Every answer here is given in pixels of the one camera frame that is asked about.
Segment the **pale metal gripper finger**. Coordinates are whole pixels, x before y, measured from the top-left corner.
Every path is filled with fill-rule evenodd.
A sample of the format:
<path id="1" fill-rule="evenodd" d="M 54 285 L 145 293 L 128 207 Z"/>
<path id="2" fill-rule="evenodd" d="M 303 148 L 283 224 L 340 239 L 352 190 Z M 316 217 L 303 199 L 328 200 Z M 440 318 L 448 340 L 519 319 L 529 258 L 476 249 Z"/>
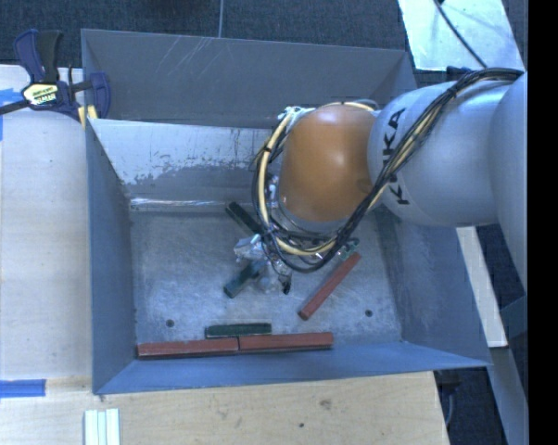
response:
<path id="1" fill-rule="evenodd" d="M 262 261 L 263 246 L 260 235 L 241 238 L 234 246 L 237 261 Z"/>
<path id="2" fill-rule="evenodd" d="M 291 290 L 291 272 L 277 272 L 272 266 L 265 266 L 257 280 L 257 289 L 264 293 L 280 291 L 288 294 Z"/>

